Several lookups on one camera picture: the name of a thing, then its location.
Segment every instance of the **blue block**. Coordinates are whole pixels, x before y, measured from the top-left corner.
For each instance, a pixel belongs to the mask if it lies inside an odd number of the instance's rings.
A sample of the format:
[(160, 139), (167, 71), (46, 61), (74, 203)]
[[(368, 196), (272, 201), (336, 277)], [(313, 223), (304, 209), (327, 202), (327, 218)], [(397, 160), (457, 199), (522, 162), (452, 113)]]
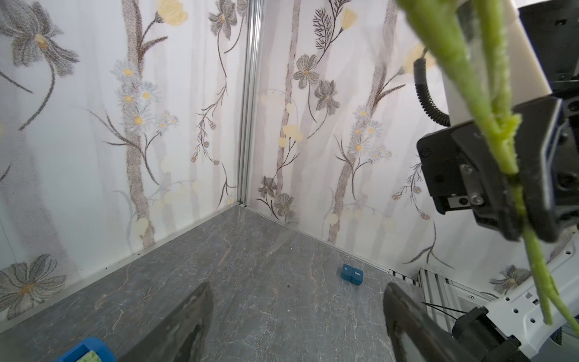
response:
[(103, 341), (95, 337), (88, 337), (81, 343), (71, 348), (68, 352), (60, 356), (56, 362), (75, 362), (92, 350), (95, 351), (102, 362), (116, 361), (115, 355), (112, 354), (109, 347), (107, 347)]
[(351, 281), (352, 275), (354, 275), (354, 268), (352, 268), (348, 264), (344, 264), (344, 266), (342, 267), (342, 279)]
[(356, 268), (354, 268), (353, 271), (354, 273), (352, 274), (352, 279), (350, 279), (350, 281), (359, 286), (360, 284), (362, 284), (362, 281), (364, 280), (364, 272)]

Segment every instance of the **black cable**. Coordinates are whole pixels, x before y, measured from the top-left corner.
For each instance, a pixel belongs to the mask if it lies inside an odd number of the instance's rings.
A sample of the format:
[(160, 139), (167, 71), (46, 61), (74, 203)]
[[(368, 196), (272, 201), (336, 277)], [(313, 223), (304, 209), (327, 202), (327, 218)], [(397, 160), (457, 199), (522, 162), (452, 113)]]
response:
[(428, 82), (426, 81), (426, 59), (424, 55), (414, 61), (414, 87), (416, 88), (416, 95), (418, 95), (420, 105), (428, 117), (441, 126), (450, 127), (450, 117), (438, 109), (432, 97), (430, 97)]
[(467, 314), (467, 312), (465, 312), (465, 311), (463, 311), (463, 310), (458, 310), (458, 309), (454, 309), (454, 308), (449, 308), (449, 307), (445, 307), (445, 306), (443, 306), (443, 305), (432, 304), (432, 303), (427, 303), (427, 302), (422, 302), (422, 304), (426, 304), (426, 305), (431, 306), (431, 307), (434, 306), (434, 307), (440, 307), (440, 308), (452, 310), (453, 312), (459, 312), (459, 313)]
[(444, 314), (446, 314), (446, 315), (447, 315), (447, 316), (449, 316), (450, 318), (454, 318), (455, 320), (458, 320), (458, 318), (457, 318), (457, 317), (455, 317), (455, 316), (452, 316), (452, 315), (450, 315), (450, 314), (446, 313), (446, 312), (445, 312), (444, 310), (442, 310), (442, 309), (438, 309), (438, 308), (436, 308), (436, 307), (433, 307), (433, 306), (431, 306), (431, 305), (429, 305), (429, 307), (430, 307), (430, 308), (432, 308), (432, 309), (436, 309), (437, 311), (439, 311), (439, 312), (441, 312), (441, 313), (444, 313)]
[(556, 330), (553, 334), (551, 334), (551, 339), (553, 342), (557, 343), (559, 346), (563, 345), (563, 327)]

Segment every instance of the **metal corner post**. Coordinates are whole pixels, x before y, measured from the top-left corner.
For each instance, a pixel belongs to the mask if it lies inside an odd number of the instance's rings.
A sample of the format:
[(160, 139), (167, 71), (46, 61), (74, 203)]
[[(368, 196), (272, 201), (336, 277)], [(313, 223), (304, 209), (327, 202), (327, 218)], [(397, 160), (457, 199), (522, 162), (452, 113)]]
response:
[(249, 191), (249, 169), (252, 142), (252, 124), (256, 102), (259, 70), (259, 40), (265, 0), (250, 0), (247, 20), (247, 48), (243, 80), (243, 105), (239, 137), (237, 201), (246, 204)]

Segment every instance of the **gray marble floor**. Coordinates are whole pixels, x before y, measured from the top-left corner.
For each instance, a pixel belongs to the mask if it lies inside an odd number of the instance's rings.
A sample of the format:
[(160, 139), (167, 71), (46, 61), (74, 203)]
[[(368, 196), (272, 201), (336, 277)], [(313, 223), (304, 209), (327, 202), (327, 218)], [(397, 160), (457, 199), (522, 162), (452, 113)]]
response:
[[(364, 271), (342, 280), (348, 263)], [(54, 361), (85, 337), (121, 356), (195, 287), (209, 281), (214, 314), (204, 361), (393, 361), (382, 294), (399, 283), (242, 207), (85, 287), (0, 335), (2, 361)]]

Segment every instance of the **green onion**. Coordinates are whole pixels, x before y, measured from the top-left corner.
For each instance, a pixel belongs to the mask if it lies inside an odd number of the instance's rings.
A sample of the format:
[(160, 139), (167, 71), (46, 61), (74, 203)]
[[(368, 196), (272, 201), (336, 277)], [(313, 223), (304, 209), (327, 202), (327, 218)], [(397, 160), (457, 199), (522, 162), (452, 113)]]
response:
[[(472, 0), (480, 22), (489, 95), (477, 78), (469, 51), (456, 17), (454, 0), (397, 0), (406, 11), (406, 19), (425, 47), (437, 59), (448, 78), (455, 84), (483, 134), (501, 172), (507, 176), (519, 173), (516, 162), (515, 135), (521, 116), (511, 112), (511, 85), (507, 40), (503, 27), (501, 0)], [(579, 334), (579, 323), (561, 300), (545, 263), (541, 245), (525, 205), (523, 186), (512, 184), (515, 208), (522, 219), (525, 250), (537, 289), (545, 324), (552, 324), (551, 301)]]

